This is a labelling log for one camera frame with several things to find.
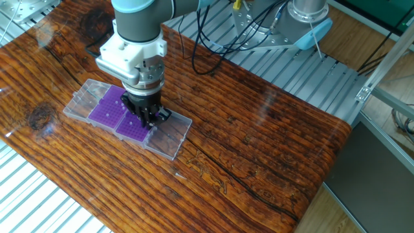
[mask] pipette tip box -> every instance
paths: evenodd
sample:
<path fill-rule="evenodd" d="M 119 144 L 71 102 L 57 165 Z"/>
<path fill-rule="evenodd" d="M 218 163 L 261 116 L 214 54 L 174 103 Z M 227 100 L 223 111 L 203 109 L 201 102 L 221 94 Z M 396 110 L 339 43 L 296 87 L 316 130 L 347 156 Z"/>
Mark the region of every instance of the pipette tip box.
<path fill-rule="evenodd" d="M 192 120 L 174 111 L 168 120 L 151 129 L 128 111 L 120 97 L 125 89 L 88 79 L 63 110 L 68 117 L 81 120 L 128 140 L 144 149 L 173 160 L 184 142 Z"/>

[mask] wood knot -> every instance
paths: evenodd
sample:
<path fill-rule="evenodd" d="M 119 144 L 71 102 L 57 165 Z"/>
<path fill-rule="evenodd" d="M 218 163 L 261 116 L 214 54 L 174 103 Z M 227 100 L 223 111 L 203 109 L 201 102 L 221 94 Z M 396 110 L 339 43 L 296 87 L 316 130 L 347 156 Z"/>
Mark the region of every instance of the wood knot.
<path fill-rule="evenodd" d="M 250 135 L 246 135 L 243 139 L 243 144 L 248 145 L 248 142 L 250 142 Z"/>
<path fill-rule="evenodd" d="M 41 130 L 55 118 L 57 118 L 56 110 L 50 104 L 42 103 L 33 109 L 27 120 L 32 129 Z"/>
<path fill-rule="evenodd" d="M 112 16 L 103 9 L 94 8 L 82 17 L 80 21 L 82 34 L 98 39 L 112 28 Z"/>
<path fill-rule="evenodd" d="M 234 117 L 234 116 L 229 116 L 229 117 L 227 118 L 227 122 L 228 122 L 228 123 L 232 123 L 234 120 L 235 120 L 235 117 Z"/>

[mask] metal grating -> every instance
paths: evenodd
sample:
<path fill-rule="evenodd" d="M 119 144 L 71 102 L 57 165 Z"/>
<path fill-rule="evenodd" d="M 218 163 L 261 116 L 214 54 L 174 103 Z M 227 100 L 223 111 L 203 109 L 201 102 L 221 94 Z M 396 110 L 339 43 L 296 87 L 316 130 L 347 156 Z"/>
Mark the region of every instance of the metal grating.
<path fill-rule="evenodd" d="M 172 19 L 167 26 L 178 30 L 181 17 Z M 195 40 L 197 37 L 196 14 L 185 16 L 180 31 Z M 231 43 L 236 37 L 232 19 L 232 5 L 216 0 L 204 26 L 205 34 L 220 45 Z M 209 48 L 219 49 L 206 42 Z M 316 50 L 297 48 L 234 52 L 227 59 L 284 89 L 298 98 L 352 124 L 363 107 L 354 100 L 366 78 L 348 69 L 346 65 Z"/>

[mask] purple pipette tip rack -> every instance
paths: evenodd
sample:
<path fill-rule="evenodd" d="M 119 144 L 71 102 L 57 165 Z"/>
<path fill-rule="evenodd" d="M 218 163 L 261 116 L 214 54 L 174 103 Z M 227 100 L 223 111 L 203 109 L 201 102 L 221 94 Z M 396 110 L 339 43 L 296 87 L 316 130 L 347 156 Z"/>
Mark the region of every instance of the purple pipette tip rack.
<path fill-rule="evenodd" d="M 87 80 L 63 112 L 90 123 L 142 148 L 173 160 L 186 138 L 192 120 L 171 111 L 169 119 L 152 129 L 143 128 L 136 115 L 121 101 L 125 90 L 96 80 Z"/>
<path fill-rule="evenodd" d="M 112 129 L 119 125 L 116 129 L 117 133 L 143 142 L 149 130 L 143 128 L 138 117 L 132 115 L 124 106 L 121 101 L 121 96 L 124 93 L 124 89 L 111 86 L 89 115 L 89 119 Z"/>
<path fill-rule="evenodd" d="M 143 128 L 141 126 L 141 121 L 136 115 L 127 112 L 118 129 L 116 129 L 116 132 L 139 142 L 143 142 L 149 130 L 146 127 Z"/>

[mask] wooden table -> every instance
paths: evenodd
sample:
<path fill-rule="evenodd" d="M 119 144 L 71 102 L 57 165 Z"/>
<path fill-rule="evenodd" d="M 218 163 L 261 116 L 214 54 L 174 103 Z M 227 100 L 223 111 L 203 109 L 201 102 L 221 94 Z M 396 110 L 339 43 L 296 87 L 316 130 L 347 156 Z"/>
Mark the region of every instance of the wooden table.
<path fill-rule="evenodd" d="M 195 75 L 166 27 L 162 102 L 193 120 L 174 161 L 68 118 L 88 78 L 120 85 L 84 51 L 112 18 L 64 1 L 0 50 L 0 137 L 115 232 L 292 232 L 351 127 L 228 61 Z"/>

